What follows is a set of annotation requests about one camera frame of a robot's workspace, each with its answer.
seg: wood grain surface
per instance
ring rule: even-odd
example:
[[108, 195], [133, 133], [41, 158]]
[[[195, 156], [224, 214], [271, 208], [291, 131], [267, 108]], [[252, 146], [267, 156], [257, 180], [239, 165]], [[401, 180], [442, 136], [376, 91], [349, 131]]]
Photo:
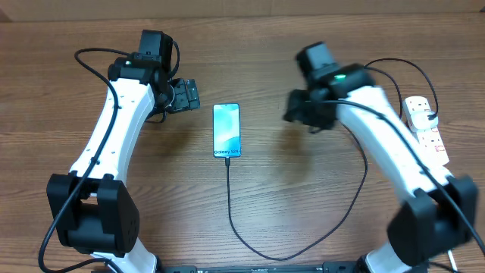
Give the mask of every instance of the wood grain surface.
[[485, 0], [0, 0], [13, 22], [332, 14], [477, 13]]
[[[436, 86], [440, 132], [455, 174], [485, 189], [485, 17], [483, 14], [355, 15], [0, 24], [0, 272], [33, 272], [52, 221], [45, 187], [66, 174], [98, 120], [106, 86], [75, 62], [86, 47], [136, 51], [143, 29], [178, 41], [177, 76], [194, 78], [202, 108], [145, 124], [128, 171], [141, 215], [140, 237], [165, 265], [286, 265], [356, 260], [386, 240], [398, 209], [390, 182], [372, 162], [342, 227], [288, 262], [246, 249], [227, 220], [224, 161], [212, 156], [212, 105], [241, 106], [242, 154], [232, 161], [233, 220], [242, 237], [270, 256], [291, 255], [327, 233], [345, 214], [364, 172], [342, 128], [318, 135], [282, 121], [288, 92], [304, 86], [294, 57], [328, 43], [342, 64], [397, 57], [416, 62]], [[85, 54], [107, 70], [116, 55]], [[413, 67], [391, 73], [404, 97], [432, 96]], [[397, 110], [388, 79], [376, 75]], [[485, 202], [477, 230], [485, 236]], [[460, 269], [485, 271], [476, 243], [455, 250]], [[87, 259], [54, 235], [51, 268]], [[439, 257], [447, 262], [445, 256]], [[90, 272], [91, 268], [81, 270]]]

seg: wire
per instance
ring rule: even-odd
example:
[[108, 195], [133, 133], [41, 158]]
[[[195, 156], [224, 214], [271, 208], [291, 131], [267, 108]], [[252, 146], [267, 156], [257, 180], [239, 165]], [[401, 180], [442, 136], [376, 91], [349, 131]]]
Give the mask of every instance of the wire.
[[445, 197], [446, 201], [453, 207], [455, 212], [458, 214], [460, 219], [463, 221], [463, 223], [467, 226], [468, 231], [470, 231], [471, 235], [473, 238], [477, 241], [478, 246], [480, 247], [480, 250], [482, 251], [482, 254], [485, 256], [485, 245], [483, 244], [482, 239], [480, 238], [480, 235], [478, 235], [477, 231], [473, 228], [471, 225], [470, 221], [466, 218], [465, 214], [463, 214], [463, 211], [458, 207], [456, 202], [453, 200], [453, 198], [446, 192], [445, 188], [443, 185], [441, 185], [436, 178], [433, 177], [433, 175], [430, 173], [429, 169], [427, 166], [419, 159], [418, 155], [416, 152], [411, 148], [411, 145], [409, 142], [404, 138], [404, 136], [399, 132], [399, 129], [394, 125], [388, 118], [386, 118], [386, 115], [370, 108], [365, 105], [361, 105], [355, 102], [349, 102], [349, 101], [343, 101], [343, 100], [329, 100], [325, 102], [320, 102], [321, 104], [344, 104], [344, 105], [351, 105], [356, 108], [360, 108], [362, 110], [368, 111], [374, 115], [376, 115], [379, 119], [383, 120], [386, 122], [391, 128], [394, 130], [394, 132], [398, 135], [398, 137], [401, 139], [401, 141], [404, 143], [408, 151], [411, 153], [413, 158], [415, 159], [416, 163], [421, 167], [423, 170], [424, 174], [430, 179], [431, 183], [434, 184], [434, 186], [443, 194]]
[[174, 87], [171, 84], [168, 84], [168, 86], [170, 86], [172, 88], [172, 91], [174, 91], [174, 96], [172, 97], [172, 101], [169, 104], [167, 104], [167, 106], [165, 106], [165, 109], [168, 106], [172, 106], [172, 103], [174, 103], [174, 100], [175, 100], [175, 89], [174, 89]]
[[111, 261], [110, 259], [106, 259], [106, 258], [89, 259], [87, 261], [80, 262], [76, 265], [72, 265], [70, 267], [67, 267], [67, 268], [64, 268], [64, 269], [59, 269], [59, 270], [51, 270], [51, 269], [47, 268], [45, 266], [45, 263], [44, 263], [45, 249], [47, 248], [47, 244], [49, 243], [49, 240], [51, 239], [51, 236], [54, 233], [54, 230], [55, 230], [59, 220], [61, 219], [62, 215], [64, 214], [64, 212], [66, 211], [66, 209], [70, 205], [70, 203], [75, 198], [77, 198], [77, 195], [78, 195], [81, 187], [83, 186], [84, 181], [86, 181], [87, 177], [89, 176], [89, 173], [91, 173], [91, 171], [93, 170], [95, 165], [99, 163], [99, 156], [101, 155], [101, 151], [103, 150], [103, 147], [105, 146], [106, 142], [108, 141], [109, 135], [110, 135], [110, 133], [113, 129], [113, 126], [114, 126], [114, 122], [116, 121], [116, 116], [117, 116], [118, 108], [119, 108], [118, 96], [117, 96], [116, 91], [114, 90], [113, 85], [111, 85], [110, 81], [106, 77], [101, 75], [98, 71], [92, 69], [89, 65], [87, 65], [86, 63], [81, 61], [81, 59], [79, 58], [79, 54], [84, 53], [84, 52], [112, 52], [112, 53], [126, 55], [126, 56], [129, 55], [126, 52], [122, 52], [122, 51], [115, 50], [115, 49], [100, 49], [100, 48], [80, 49], [80, 50], [76, 51], [76, 53], [74, 53], [74, 58], [76, 59], [76, 61], [79, 64], [81, 64], [89, 72], [96, 75], [99, 79], [101, 79], [109, 87], [111, 93], [113, 94], [113, 101], [114, 101], [113, 115], [111, 116], [111, 120], [109, 122], [108, 128], [106, 129], [106, 133], [103, 136], [103, 138], [102, 138], [102, 140], [99, 144], [99, 147], [96, 150], [95, 155], [91, 158], [91, 162], [89, 163], [88, 168], [84, 172], [84, 175], [81, 177], [79, 183], [76, 185], [76, 187], [74, 187], [73, 191], [70, 193], [66, 202], [64, 202], [64, 204], [62, 205], [61, 210], [59, 210], [58, 214], [54, 217], [54, 220], [52, 221], [50, 228], [47, 230], [47, 233], [45, 234], [44, 240], [43, 240], [43, 242], [40, 246], [40, 249], [39, 249], [39, 257], [38, 257], [39, 267], [45, 273], [69, 272], [69, 271], [73, 271], [74, 269], [81, 268], [84, 265], [89, 265], [89, 264], [92, 264], [92, 263], [95, 263], [95, 262], [104, 262], [107, 265], [110, 265], [117, 273], [121, 273], [121, 269], [116, 264], [114, 264], [113, 261]]
[[[361, 105], [361, 104], [358, 104], [358, 103], [355, 103], [355, 102], [349, 102], [349, 101], [344, 101], [344, 100], [329, 100], [329, 101], [320, 102], [320, 103], [321, 104], [334, 104], [334, 105], [338, 105], [338, 104], [351, 105], [353, 107], [360, 108], [361, 110], [365, 110], [365, 111], [368, 111], [368, 112], [376, 115], [379, 119], [383, 120], [389, 126], [391, 126], [391, 128], [394, 130], [394, 132], [400, 138], [400, 140], [404, 143], [404, 145], [406, 146], [406, 148], [408, 149], [408, 151], [411, 153], [411, 155], [415, 159], [416, 163], [421, 167], [421, 169], [423, 170], [424, 174], [430, 179], [430, 181], [435, 185], [435, 187], [444, 195], [445, 199], [453, 207], [453, 209], [456, 211], [456, 213], [458, 214], [458, 216], [460, 217], [460, 219], [465, 223], [465, 225], [467, 226], [468, 230], [470, 231], [470, 233], [472, 234], [472, 236], [474, 237], [474, 239], [477, 241], [477, 244], [480, 247], [482, 253], [485, 255], [485, 246], [483, 244], [483, 241], [480, 238], [480, 235], [478, 235], [478, 233], [476, 232], [476, 230], [473, 228], [473, 226], [470, 224], [470, 222], [468, 221], [468, 219], [466, 218], [466, 216], [463, 214], [462, 210], [458, 207], [458, 205], [456, 205], [456, 202], [446, 192], [445, 188], [433, 177], [433, 175], [429, 172], [427, 166], [419, 159], [418, 155], [411, 148], [411, 145], [409, 144], [409, 142], [404, 138], [404, 136], [401, 134], [401, 132], [399, 132], [399, 129], [396, 127], [396, 125], [394, 125], [388, 118], [386, 118], [386, 116], [384, 114], [382, 114], [382, 113], [380, 113], [380, 112], [378, 112], [378, 111], [376, 111], [376, 110], [374, 110], [372, 108], [369, 108], [369, 107], [367, 107], [365, 105]], [[364, 154], [364, 151], [363, 151], [363, 149], [361, 147], [361, 144], [357, 140], [357, 138], [355, 137], [355, 135], [350, 130], [349, 130], [349, 132], [351, 133], [351, 135], [354, 137], [355, 141], [357, 142], [358, 148], [361, 151], [362, 158], [364, 159], [364, 162], [365, 162], [364, 178], [362, 179], [361, 185], [359, 186], [359, 188], [357, 190], [357, 194], [355, 195], [355, 197], [354, 197], [354, 199], [353, 199], [353, 201], [352, 201], [352, 203], [351, 203], [351, 205], [349, 207], [349, 210], [347, 211], [347, 213], [345, 214], [345, 216], [343, 217], [343, 219], [340, 221], [340, 223], [336, 227], [334, 227], [325, 236], [323, 236], [322, 238], [318, 239], [317, 241], [315, 241], [311, 245], [307, 246], [303, 250], [297, 252], [296, 254], [293, 254], [291, 256], [288, 256], [286, 258], [273, 258], [273, 257], [270, 257], [270, 256], [266, 256], [263, 253], [260, 253], [259, 251], [257, 251], [256, 249], [254, 249], [253, 247], [251, 247], [250, 245], [248, 245], [247, 242], [245, 242], [244, 239], [241, 238], [241, 236], [236, 231], [236, 228], [234, 227], [234, 224], [233, 224], [233, 220], [232, 220], [232, 216], [231, 216], [231, 211], [230, 211], [230, 183], [229, 183], [230, 159], [229, 158], [226, 158], [226, 167], [227, 167], [227, 210], [228, 210], [228, 215], [229, 215], [229, 223], [230, 223], [231, 228], [233, 229], [234, 234], [237, 236], [237, 238], [241, 241], [242, 244], [244, 244], [252, 252], [260, 255], [263, 258], [270, 259], [270, 260], [274, 260], [274, 261], [286, 261], [286, 260], [295, 258], [298, 255], [300, 255], [300, 254], [304, 253], [305, 251], [309, 250], [310, 248], [312, 248], [313, 246], [317, 245], [322, 240], [324, 240], [325, 238], [327, 238], [328, 236], [330, 236], [337, 228], [339, 228], [339, 226], [345, 221], [346, 217], [349, 215], [349, 213], [350, 213], [350, 211], [351, 211], [351, 209], [352, 209], [352, 207], [354, 205], [354, 202], [357, 199], [358, 193], [360, 192], [360, 190], [362, 188], [362, 185], [363, 185], [364, 180], [365, 180], [365, 176], [367, 175], [367, 171], [368, 171], [367, 158], [366, 158], [366, 156]]]
[[399, 98], [399, 119], [401, 119], [402, 118], [402, 97], [401, 97], [401, 91], [399, 90], [399, 85], [397, 85], [396, 80], [394, 80], [394, 78], [391, 75], [382, 71], [381, 69], [377, 69], [375, 67], [368, 67], [368, 66], [365, 66], [365, 69], [368, 69], [370, 71], [376, 71], [377, 73], [381, 73], [382, 75], [385, 75], [388, 78], [390, 78], [391, 81], [394, 83], [394, 86], [396, 87], [396, 91], [397, 91], [397, 96]]
[[301, 254], [303, 254], [304, 252], [306, 252], [307, 250], [311, 249], [313, 246], [316, 246], [318, 245], [321, 241], [327, 239], [327, 237], [329, 237], [330, 235], [332, 235], [332, 233], [334, 231], [336, 231], [338, 228], [340, 228], [340, 226], [343, 224], [343, 222], [347, 219], [347, 216], [349, 216], [350, 214], [350, 211], [352, 211], [352, 207], [354, 206], [355, 204], [355, 201], [357, 200], [357, 197], [358, 197], [358, 194], [361, 192], [361, 189], [362, 189], [362, 186], [364, 186], [364, 182], [365, 182], [365, 178], [367, 177], [367, 172], [368, 172], [368, 161], [367, 161], [367, 156], [365, 155], [364, 153], [364, 149], [362, 148], [362, 145], [360, 144], [360, 142], [358, 141], [357, 137], [355, 137], [355, 135], [344, 125], [344, 127], [348, 130], [348, 132], [352, 135], [352, 137], [354, 138], [355, 142], [357, 143], [357, 147], [358, 147], [358, 150], [359, 152], [361, 153], [362, 155], [362, 160], [364, 160], [364, 166], [365, 166], [365, 170], [364, 170], [364, 176], [362, 177], [362, 181], [360, 183], [360, 185], [358, 186], [358, 189], [357, 189], [357, 193], [355, 194], [354, 196], [354, 199], [352, 200], [352, 202], [350, 203], [350, 206], [349, 206], [349, 209], [347, 210], [347, 212], [345, 213], [345, 215], [342, 217], [342, 220], [340, 220], [340, 222], [335, 226], [333, 227], [329, 232], [327, 232], [324, 236], [322, 236], [320, 239], [316, 240], [315, 242], [311, 243], [310, 245], [308, 245], [306, 248], [298, 251], [297, 253], [291, 255], [291, 256], [288, 256], [288, 257], [285, 257], [285, 258], [274, 258], [274, 257], [270, 257], [270, 256], [267, 256], [263, 253], [260, 253], [259, 251], [257, 251], [256, 249], [254, 249], [252, 246], [250, 246], [247, 242], [244, 241], [244, 239], [239, 235], [239, 233], [237, 232], [236, 228], [234, 227], [234, 223], [233, 223], [233, 218], [232, 218], [232, 215], [231, 215], [231, 211], [230, 211], [230, 183], [229, 183], [229, 166], [230, 166], [230, 158], [226, 158], [226, 168], [227, 168], [227, 212], [228, 212], [228, 215], [229, 215], [229, 223], [230, 223], [230, 226], [231, 228], [233, 229], [233, 232], [234, 234], [236, 235], [236, 237], [241, 241], [241, 243], [243, 245], [245, 245], [247, 248], [249, 248], [252, 252], [260, 255], [261, 257], [265, 258], [265, 259], [270, 259], [270, 260], [273, 260], [273, 261], [279, 261], [279, 262], [282, 262], [282, 261], [287, 261], [289, 259], [293, 259], [297, 256], [300, 256]]
[[440, 264], [440, 263], [438, 263], [438, 262], [429, 262], [429, 263], [430, 263], [430, 265], [432, 265], [432, 266], [436, 266], [437, 268], [445, 269], [445, 270], [447, 270], [448, 272], [460, 273], [460, 271], [455, 270], [455, 269], [453, 269], [453, 268], [450, 268], [448, 265], [442, 265], [442, 264]]
[[369, 65], [371, 65], [373, 63], [376, 63], [376, 62], [379, 62], [379, 61], [402, 61], [402, 62], [405, 62], [406, 64], [410, 64], [413, 67], [415, 67], [416, 69], [418, 69], [419, 72], [421, 72], [421, 74], [426, 79], [427, 83], [430, 85], [431, 92], [433, 93], [433, 96], [434, 96], [434, 103], [436, 104], [436, 111], [434, 112], [434, 114], [430, 115], [429, 119], [432, 120], [432, 119], [434, 119], [434, 118], [436, 118], [438, 116], [438, 98], [437, 98], [437, 93], [434, 90], [434, 86], [431, 83], [430, 78], [427, 76], [427, 74], [420, 67], [418, 67], [415, 63], [413, 63], [411, 61], [404, 60], [404, 59], [401, 59], [401, 58], [380, 58], [380, 59], [373, 60], [373, 61], [369, 62], [364, 67], [368, 67]]
[[168, 74], [169, 79], [173, 78], [175, 76], [175, 74], [177, 73], [177, 71], [179, 70], [179, 62], [180, 62], [179, 45], [175, 41], [172, 41], [172, 43], [174, 44], [175, 50], [177, 50], [177, 63], [175, 64], [174, 69], [172, 71], [170, 71], [170, 73]]

